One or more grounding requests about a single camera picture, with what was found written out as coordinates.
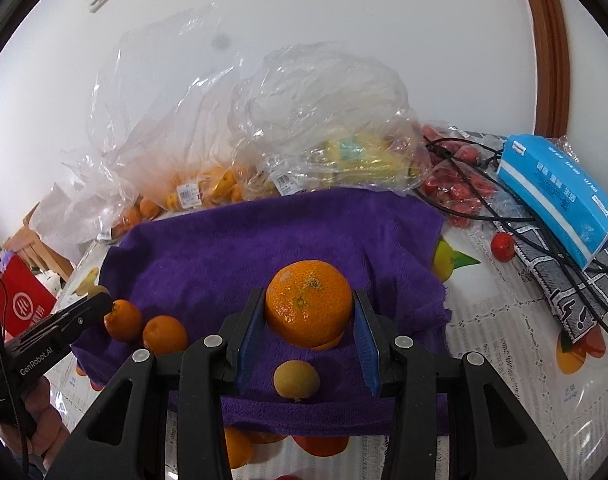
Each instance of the white logo on red bag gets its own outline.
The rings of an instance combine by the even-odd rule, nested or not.
[[[30,296],[25,292],[15,294],[15,297],[12,298],[12,309],[15,315],[22,321],[29,320],[34,310]]]

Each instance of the table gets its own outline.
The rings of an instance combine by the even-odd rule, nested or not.
[[[446,227],[451,246],[480,262],[461,267],[446,282],[446,307],[453,316],[446,328],[454,356],[481,352],[524,405],[555,452],[570,480],[590,478],[608,455],[608,336],[600,359],[586,357],[573,374],[556,361],[561,330],[550,313],[543,291],[515,258],[501,264],[482,240],[464,230]],[[93,244],[55,306],[65,308],[78,298],[72,293],[88,270],[101,266],[108,248]],[[52,402],[72,430],[98,395],[86,377],[74,371],[68,356],[47,374]],[[169,413],[166,462],[168,480],[177,480],[175,436],[177,419]],[[385,436],[351,438],[347,450],[331,458],[305,453],[289,437],[258,446],[254,463],[233,471],[235,480],[273,480],[293,473],[303,480],[379,479],[388,444]],[[437,447],[438,479],[448,478],[448,437]]]

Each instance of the blue tissue box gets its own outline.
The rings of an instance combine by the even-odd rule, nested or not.
[[[498,175],[558,237],[584,270],[608,239],[608,196],[544,137],[506,140]]]

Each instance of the gray patterned cloth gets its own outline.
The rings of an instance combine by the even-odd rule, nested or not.
[[[510,224],[518,233],[525,238],[533,241],[537,245],[548,250],[540,229],[532,224]],[[551,306],[553,316],[557,317],[573,342],[581,339],[592,327],[597,325],[597,321],[590,313],[571,281],[562,272],[559,264],[550,256],[534,249],[527,243],[515,238],[515,250],[519,258],[526,264],[530,272],[538,280],[546,299]],[[598,253],[598,261],[608,266],[608,242]],[[602,301],[608,306],[608,273],[604,272],[582,272],[584,279],[593,286],[593,290],[599,295]],[[578,288],[584,292],[584,296],[599,314],[600,318],[606,316],[606,310],[600,306],[593,294],[584,290],[585,286],[577,280]]]

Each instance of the plastic bag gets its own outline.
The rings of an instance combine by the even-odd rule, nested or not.
[[[227,117],[239,80],[234,66],[198,78],[162,120],[142,120],[116,150],[117,173],[171,211],[224,203],[237,182]]]
[[[98,75],[88,137],[146,200],[170,210],[233,200],[240,45],[214,6],[186,10],[124,35]]]
[[[229,125],[244,198],[274,194],[269,181],[280,194],[332,186],[407,193],[430,167],[399,75],[327,44],[266,56],[234,95]]]
[[[111,171],[100,155],[89,155],[87,150],[65,153],[64,165],[75,180],[53,186],[35,209],[29,227],[53,249],[61,243],[75,246],[123,234],[114,235],[112,229],[135,203],[135,189]]]

